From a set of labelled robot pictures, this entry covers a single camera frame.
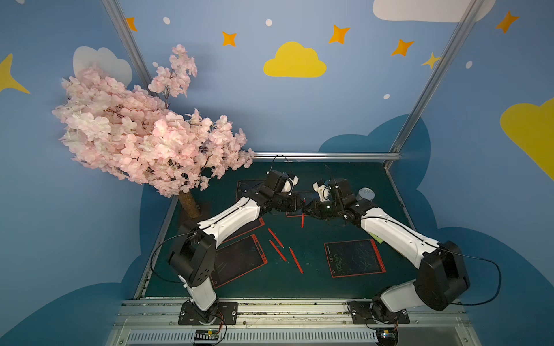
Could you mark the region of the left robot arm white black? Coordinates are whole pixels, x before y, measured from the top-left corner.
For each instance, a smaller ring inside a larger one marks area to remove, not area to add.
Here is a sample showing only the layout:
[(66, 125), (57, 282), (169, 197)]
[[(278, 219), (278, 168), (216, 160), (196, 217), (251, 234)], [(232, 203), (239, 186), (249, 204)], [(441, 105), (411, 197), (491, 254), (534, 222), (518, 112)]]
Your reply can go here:
[(271, 170), (262, 184), (248, 191), (233, 206), (210, 219), (187, 221), (181, 226), (183, 233), (173, 242), (167, 262), (190, 296), (186, 308), (194, 321), (211, 324), (220, 317), (219, 299), (210, 279), (217, 248), (264, 213), (301, 209), (304, 202), (293, 191), (298, 181), (293, 173)]

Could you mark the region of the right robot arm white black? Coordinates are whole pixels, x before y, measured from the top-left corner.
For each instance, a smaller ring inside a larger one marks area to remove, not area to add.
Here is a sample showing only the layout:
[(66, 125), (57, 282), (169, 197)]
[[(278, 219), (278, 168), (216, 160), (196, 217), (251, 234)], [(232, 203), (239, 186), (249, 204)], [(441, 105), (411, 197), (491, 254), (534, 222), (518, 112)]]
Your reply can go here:
[(438, 242), (404, 225), (371, 200), (358, 199), (350, 183), (319, 180), (312, 186), (317, 198), (304, 212), (319, 219), (341, 217), (376, 236), (404, 256), (417, 276), (394, 285), (372, 298), (371, 317), (392, 323), (408, 308), (427, 306), (442, 311), (470, 288), (470, 278), (460, 248), (453, 242)]

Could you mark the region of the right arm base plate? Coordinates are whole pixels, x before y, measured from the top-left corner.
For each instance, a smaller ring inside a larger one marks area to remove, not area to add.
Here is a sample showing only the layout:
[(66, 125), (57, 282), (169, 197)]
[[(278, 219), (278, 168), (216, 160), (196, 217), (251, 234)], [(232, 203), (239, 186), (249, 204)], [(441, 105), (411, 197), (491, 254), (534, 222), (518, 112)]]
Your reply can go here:
[(409, 324), (406, 310), (392, 312), (380, 301), (349, 301), (347, 310), (354, 324)]

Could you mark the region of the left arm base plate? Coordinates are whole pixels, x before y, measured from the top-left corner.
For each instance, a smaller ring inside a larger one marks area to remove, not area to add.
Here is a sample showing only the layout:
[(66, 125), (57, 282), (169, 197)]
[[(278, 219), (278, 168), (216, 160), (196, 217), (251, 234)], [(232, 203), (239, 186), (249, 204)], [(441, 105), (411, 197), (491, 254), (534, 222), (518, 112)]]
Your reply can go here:
[(191, 301), (186, 301), (180, 310), (177, 320), (179, 325), (212, 325), (224, 323), (235, 325), (237, 323), (238, 303), (216, 301), (207, 311), (200, 310)]

